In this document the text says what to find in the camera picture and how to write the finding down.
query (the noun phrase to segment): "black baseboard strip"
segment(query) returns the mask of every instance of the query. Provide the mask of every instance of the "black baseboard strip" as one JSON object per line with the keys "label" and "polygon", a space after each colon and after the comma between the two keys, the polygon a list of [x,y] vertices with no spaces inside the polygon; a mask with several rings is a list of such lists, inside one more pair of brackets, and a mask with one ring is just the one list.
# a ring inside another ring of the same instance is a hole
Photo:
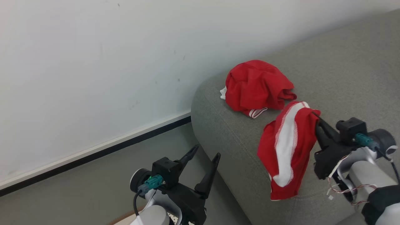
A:
{"label": "black baseboard strip", "polygon": [[128,147],[130,145],[134,145],[134,144],[139,143],[141,141],[144,141],[146,139],[152,138],[152,137],[154,137],[156,135],[159,135],[159,134],[162,134],[164,132],[170,131],[170,130],[176,128],[176,127],[180,127],[180,126],[185,125],[185,124],[190,123],[190,122],[191,122],[191,118],[190,117],[183,118],[183,119],[178,120],[176,122],[173,122],[171,124],[168,124],[168,125],[165,125],[163,127],[158,128],[158,129],[155,129],[154,131],[147,132],[145,134],[142,134],[142,135],[137,136],[135,138],[132,138],[130,140],[124,141],[124,142],[119,143],[117,145],[114,145],[112,147],[109,147],[109,148],[106,148],[106,149],[101,150],[99,152],[96,152],[94,154],[88,155],[88,156],[86,156],[84,158],[78,159],[76,161],[70,162],[68,164],[60,166],[60,167],[55,168],[53,170],[50,170],[48,172],[42,173],[40,175],[37,175],[37,176],[32,177],[32,178],[29,178],[29,179],[24,180],[22,182],[19,182],[17,184],[11,185],[9,187],[6,187],[6,188],[0,190],[0,197],[4,196],[4,195],[7,195],[7,194],[10,194],[10,193],[12,193],[14,191],[17,191],[19,189],[22,189],[24,187],[27,187],[29,185],[35,184],[35,183],[37,183],[39,181],[45,180],[47,178],[50,178],[52,176],[55,176],[57,174],[60,174],[62,172],[68,171],[70,169],[73,169],[73,168],[78,167],[80,165],[83,165],[85,163],[91,162],[91,161],[93,161],[95,159],[101,158],[103,156],[106,156],[108,154],[111,154],[113,152],[121,150],[123,148],[126,148],[126,147]]}

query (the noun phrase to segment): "red cloth with white stripe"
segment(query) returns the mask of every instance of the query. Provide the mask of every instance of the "red cloth with white stripe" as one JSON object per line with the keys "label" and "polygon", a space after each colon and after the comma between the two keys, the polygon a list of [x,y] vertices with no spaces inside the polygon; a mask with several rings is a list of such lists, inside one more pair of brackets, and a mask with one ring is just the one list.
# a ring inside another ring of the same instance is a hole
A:
{"label": "red cloth with white stripe", "polygon": [[271,200],[298,194],[316,142],[318,117],[312,112],[320,115],[306,102],[294,101],[264,128],[257,155],[271,177]]}
{"label": "red cloth with white stripe", "polygon": [[278,68],[260,60],[235,66],[226,81],[226,103],[234,110],[256,118],[266,108],[283,109],[284,100],[294,100],[294,88]]}

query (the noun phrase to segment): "gray floor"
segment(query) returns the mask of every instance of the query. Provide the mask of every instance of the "gray floor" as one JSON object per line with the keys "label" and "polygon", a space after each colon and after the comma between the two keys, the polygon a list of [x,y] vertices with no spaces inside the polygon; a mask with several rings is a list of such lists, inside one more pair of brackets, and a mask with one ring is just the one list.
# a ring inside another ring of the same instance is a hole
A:
{"label": "gray floor", "polygon": [[[134,193],[129,190],[129,180],[137,169],[151,169],[152,163],[162,157],[179,159],[197,143],[191,124],[184,125],[3,196],[0,224],[107,224],[132,211]],[[180,182],[193,188],[210,164],[205,152],[199,149]],[[206,208],[205,224],[250,224],[219,174]]]}

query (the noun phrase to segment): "white baseboard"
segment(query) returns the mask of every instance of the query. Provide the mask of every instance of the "white baseboard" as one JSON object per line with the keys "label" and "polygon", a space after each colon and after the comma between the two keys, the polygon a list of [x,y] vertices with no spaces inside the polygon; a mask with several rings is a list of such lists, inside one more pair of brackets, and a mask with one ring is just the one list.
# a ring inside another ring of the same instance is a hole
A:
{"label": "white baseboard", "polygon": [[154,124],[152,124],[150,126],[143,127],[141,129],[138,129],[138,130],[133,131],[131,133],[128,133],[126,135],[122,135],[122,136],[117,137],[115,139],[112,139],[110,141],[104,142],[104,143],[102,143],[100,145],[94,146],[94,147],[92,147],[90,149],[86,149],[86,150],[81,151],[79,153],[76,153],[74,155],[68,156],[68,157],[63,158],[61,160],[58,160],[56,162],[47,164],[47,165],[42,166],[40,168],[34,169],[32,171],[26,172],[26,173],[21,174],[19,176],[10,178],[10,179],[5,180],[5,181],[0,183],[0,190],[4,189],[6,187],[12,186],[14,184],[17,184],[19,182],[22,182],[24,180],[27,180],[29,178],[35,177],[37,175],[40,175],[42,173],[48,172],[50,170],[53,170],[53,169],[58,168],[60,166],[66,165],[66,164],[68,164],[70,162],[79,160],[79,159],[81,159],[83,157],[86,157],[88,155],[94,154],[96,152],[99,152],[99,151],[104,150],[106,148],[109,148],[111,146],[117,145],[117,144],[122,143],[124,141],[127,141],[129,139],[138,137],[138,136],[140,136],[142,134],[145,134],[147,132],[154,131],[155,129],[158,129],[158,128],[163,127],[163,126],[168,125],[168,124],[171,124],[171,123],[176,122],[178,120],[184,119],[184,118],[186,118],[188,116],[190,116],[190,110],[187,111],[187,112],[181,113],[179,115],[175,115],[173,117],[170,117],[170,118],[167,118],[165,120],[162,120],[162,121],[160,121],[158,123],[154,123]]}

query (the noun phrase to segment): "gray couch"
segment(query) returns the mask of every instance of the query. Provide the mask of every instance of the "gray couch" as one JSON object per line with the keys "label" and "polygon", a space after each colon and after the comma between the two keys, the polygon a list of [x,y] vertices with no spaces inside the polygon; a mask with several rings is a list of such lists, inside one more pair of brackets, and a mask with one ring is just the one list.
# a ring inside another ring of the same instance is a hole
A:
{"label": "gray couch", "polygon": [[[357,117],[369,130],[384,128],[400,141],[400,10],[335,30],[260,58],[278,67],[298,100],[334,125]],[[279,114],[251,119],[220,99],[228,70],[207,80],[192,104],[194,133],[205,152],[221,152],[218,171],[253,225],[364,224],[342,195],[326,196],[327,181],[313,172],[315,145],[299,194],[270,200],[270,179],[256,152],[263,128]],[[400,166],[398,153],[395,163]],[[390,164],[379,166],[395,178]]]}

